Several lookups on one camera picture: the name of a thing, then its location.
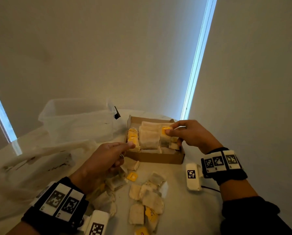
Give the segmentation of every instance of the right hand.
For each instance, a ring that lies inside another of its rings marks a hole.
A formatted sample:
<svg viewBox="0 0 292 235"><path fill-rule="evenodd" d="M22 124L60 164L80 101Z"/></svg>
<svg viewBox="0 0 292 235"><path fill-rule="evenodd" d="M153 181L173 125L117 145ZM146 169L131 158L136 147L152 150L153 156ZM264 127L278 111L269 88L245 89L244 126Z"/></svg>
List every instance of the right hand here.
<svg viewBox="0 0 292 235"><path fill-rule="evenodd" d="M180 120L172 124L171 127L173 129L167 129L166 134L171 137L179 137L178 146L181 146L182 142L185 141L189 146L198 147L203 154L223 147L197 120Z"/></svg>

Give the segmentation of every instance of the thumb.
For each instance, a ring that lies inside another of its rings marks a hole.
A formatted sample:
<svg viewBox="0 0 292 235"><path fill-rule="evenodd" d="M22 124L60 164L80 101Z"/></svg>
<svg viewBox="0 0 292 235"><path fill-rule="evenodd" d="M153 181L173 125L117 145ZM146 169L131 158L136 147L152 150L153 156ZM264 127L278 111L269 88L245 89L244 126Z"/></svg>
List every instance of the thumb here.
<svg viewBox="0 0 292 235"><path fill-rule="evenodd" d="M135 148L135 144L133 142L127 142L127 143L120 144L119 146L113 147L112 150L118 156L120 155L120 153L126 152L127 150L134 149L134 148Z"/></svg>
<svg viewBox="0 0 292 235"><path fill-rule="evenodd" d="M182 131L181 130L175 130L175 129L166 129L166 134L170 137L181 137Z"/></svg>

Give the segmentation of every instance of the left hand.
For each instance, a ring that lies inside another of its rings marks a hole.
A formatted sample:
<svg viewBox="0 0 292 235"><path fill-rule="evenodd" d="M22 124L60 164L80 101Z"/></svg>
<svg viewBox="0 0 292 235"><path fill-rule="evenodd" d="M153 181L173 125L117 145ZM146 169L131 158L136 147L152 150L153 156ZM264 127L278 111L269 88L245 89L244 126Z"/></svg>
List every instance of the left hand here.
<svg viewBox="0 0 292 235"><path fill-rule="evenodd" d="M85 194L91 193L99 186L97 179L103 177L112 167L119 167L124 163L120 154L135 148L132 142L112 142L101 144L97 150L84 162L84 164L70 175L71 182Z"/></svg>

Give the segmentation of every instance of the clear plastic container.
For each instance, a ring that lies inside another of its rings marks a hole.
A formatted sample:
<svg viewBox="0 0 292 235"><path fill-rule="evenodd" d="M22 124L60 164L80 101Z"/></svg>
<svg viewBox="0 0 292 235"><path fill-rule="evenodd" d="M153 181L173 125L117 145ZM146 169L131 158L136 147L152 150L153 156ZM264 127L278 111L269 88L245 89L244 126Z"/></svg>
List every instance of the clear plastic container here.
<svg viewBox="0 0 292 235"><path fill-rule="evenodd" d="M38 120L43 122L54 143L93 139L113 139L113 120L117 113L111 101L99 105L85 98L50 100Z"/></svg>

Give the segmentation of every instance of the black wristband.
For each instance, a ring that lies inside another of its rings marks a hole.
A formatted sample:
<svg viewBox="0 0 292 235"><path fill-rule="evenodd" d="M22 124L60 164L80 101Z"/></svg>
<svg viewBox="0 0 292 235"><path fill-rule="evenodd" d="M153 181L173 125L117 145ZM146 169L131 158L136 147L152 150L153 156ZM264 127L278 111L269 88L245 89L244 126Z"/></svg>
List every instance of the black wristband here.
<svg viewBox="0 0 292 235"><path fill-rule="evenodd" d="M216 152L221 152L222 157L225 158L223 151L228 151L228 150L229 150L228 148L221 147L221 148L214 149L214 150L210 151L209 153L207 153L207 155L212 154L212 153L216 153ZM201 164L202 164L204 178L212 178L217 182L218 185L221 185L222 183L224 183L228 180L245 180L245 179L247 179L248 176L245 173L245 171L242 169L242 166L239 163L239 161L238 161L238 164L240 166L240 169L230 169L229 168L230 166L227 164L226 160L223 160L223 161L224 161L224 164L225 164L227 170L208 173L208 170L207 170L206 165L205 165L205 159L202 158Z"/></svg>
<svg viewBox="0 0 292 235"><path fill-rule="evenodd" d="M70 178L64 177L35 198L21 221L41 235L75 233L88 206L85 197Z"/></svg>

